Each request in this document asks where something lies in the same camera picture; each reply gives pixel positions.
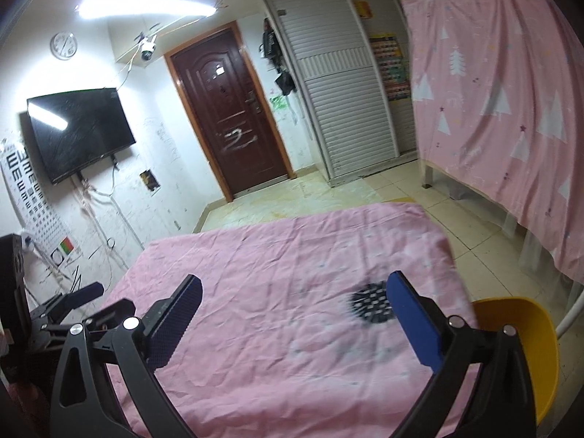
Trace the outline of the pink bed sheet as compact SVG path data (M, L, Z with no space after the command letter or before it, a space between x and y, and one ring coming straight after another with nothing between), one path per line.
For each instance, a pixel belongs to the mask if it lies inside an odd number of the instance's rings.
M387 437L431 378L388 304L394 271L448 315L475 314L442 230L384 203L157 240L107 296L144 314L187 275L203 301L156 373L200 437Z

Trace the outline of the fluorescent ceiling light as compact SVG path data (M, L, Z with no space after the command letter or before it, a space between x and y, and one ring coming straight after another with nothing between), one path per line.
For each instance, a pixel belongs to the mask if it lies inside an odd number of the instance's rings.
M216 11L215 6L193 0L82 0L77 6L85 20L143 15L211 17Z

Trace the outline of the black hanging bags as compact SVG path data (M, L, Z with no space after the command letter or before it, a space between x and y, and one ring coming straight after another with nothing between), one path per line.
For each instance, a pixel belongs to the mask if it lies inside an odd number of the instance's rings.
M289 96L297 90L294 79L287 68L284 60L284 54L281 49L279 40L267 18L263 19L263 32L261 50L262 57L276 69L277 77L275 83L284 97Z

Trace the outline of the eye chart poster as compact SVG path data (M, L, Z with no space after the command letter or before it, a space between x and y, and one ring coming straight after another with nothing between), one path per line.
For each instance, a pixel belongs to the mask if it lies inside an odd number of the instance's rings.
M32 160L21 143L1 144L1 169L26 238L54 266L67 263L75 252L68 231L43 192Z

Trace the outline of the dark brown wooden door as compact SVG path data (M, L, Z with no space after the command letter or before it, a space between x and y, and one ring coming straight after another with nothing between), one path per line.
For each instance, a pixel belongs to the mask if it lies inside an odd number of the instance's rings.
M295 177L235 21L177 46L164 59L226 201Z

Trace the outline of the colourful wall chart poster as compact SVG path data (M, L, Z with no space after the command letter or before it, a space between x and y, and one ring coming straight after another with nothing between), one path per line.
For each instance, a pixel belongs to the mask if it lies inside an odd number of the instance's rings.
M411 84L404 55L393 34L371 36L371 50L390 102L411 97Z

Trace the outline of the round white wall clock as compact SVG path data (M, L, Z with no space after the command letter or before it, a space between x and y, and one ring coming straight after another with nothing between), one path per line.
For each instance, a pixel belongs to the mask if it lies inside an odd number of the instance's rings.
M59 32L50 39L51 54L59 60L70 60L78 50L78 42L73 33Z

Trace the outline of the pink tree pattern curtain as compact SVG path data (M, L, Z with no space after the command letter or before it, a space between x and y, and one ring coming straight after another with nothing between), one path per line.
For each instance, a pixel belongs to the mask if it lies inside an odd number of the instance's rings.
M583 46L552 0L404 0L419 155L583 278Z

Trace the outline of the white louvered wardrobe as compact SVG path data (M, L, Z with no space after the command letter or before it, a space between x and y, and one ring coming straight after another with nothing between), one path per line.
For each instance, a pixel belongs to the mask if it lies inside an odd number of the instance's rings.
M306 104L328 182L341 185L415 156L411 97L390 102L369 38L396 36L409 73L397 0L264 0Z

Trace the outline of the wall mounted black television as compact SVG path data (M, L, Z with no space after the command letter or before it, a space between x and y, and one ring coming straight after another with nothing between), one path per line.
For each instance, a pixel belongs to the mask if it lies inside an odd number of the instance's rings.
M39 157L53 184L136 142L115 88L30 98L27 111Z

